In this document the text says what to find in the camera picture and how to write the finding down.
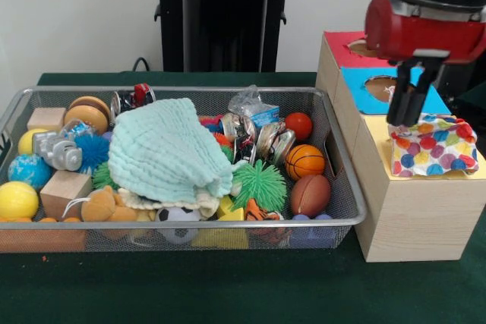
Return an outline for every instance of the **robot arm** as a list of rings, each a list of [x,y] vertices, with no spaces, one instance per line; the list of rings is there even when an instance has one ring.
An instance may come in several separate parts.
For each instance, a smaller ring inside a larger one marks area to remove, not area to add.
[[[387,120],[411,126],[443,64],[467,64],[486,49],[486,0],[372,0],[365,32],[369,49],[398,65]],[[422,66],[409,88],[410,70]]]

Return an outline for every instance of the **wire mesh basket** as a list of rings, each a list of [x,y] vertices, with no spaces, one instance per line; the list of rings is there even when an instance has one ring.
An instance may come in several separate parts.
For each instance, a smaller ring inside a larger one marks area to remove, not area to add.
[[[199,115],[224,113],[240,88],[154,87],[156,98],[187,97]],[[33,87],[20,91],[0,119],[0,184],[17,155],[17,143],[37,107],[66,107],[80,96],[109,104],[113,91],[128,87]],[[326,93],[314,88],[260,88],[262,100],[279,105],[280,117],[304,112],[314,124],[309,143],[327,156],[324,175],[331,185],[326,213],[332,220],[295,221],[289,201],[286,220],[263,222],[57,222],[45,217],[42,204],[34,222],[0,223],[0,252],[109,252],[148,250],[288,249],[339,246],[353,225],[366,215],[361,193],[341,131]],[[294,182],[286,176],[288,196]]]

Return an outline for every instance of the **colorful polka dot fabric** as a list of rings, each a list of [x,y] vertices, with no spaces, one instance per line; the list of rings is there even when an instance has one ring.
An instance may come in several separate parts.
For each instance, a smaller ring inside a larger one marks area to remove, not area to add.
[[[389,126],[393,141],[392,174],[443,175],[479,170],[476,133],[463,119],[447,115],[422,115],[412,127]]]

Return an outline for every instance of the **white wall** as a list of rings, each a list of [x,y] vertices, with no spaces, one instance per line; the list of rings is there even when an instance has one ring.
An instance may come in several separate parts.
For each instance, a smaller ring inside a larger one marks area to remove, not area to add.
[[[0,0],[0,109],[46,71],[160,69],[159,0]],[[359,30],[370,0],[287,0],[279,71],[315,71],[322,30]]]

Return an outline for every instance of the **green tablecloth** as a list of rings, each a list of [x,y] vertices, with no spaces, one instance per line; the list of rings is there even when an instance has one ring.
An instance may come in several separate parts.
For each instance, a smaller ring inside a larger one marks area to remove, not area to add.
[[[45,74],[39,84],[309,86],[315,74]],[[457,262],[336,250],[4,255],[0,322],[486,322],[486,216]]]

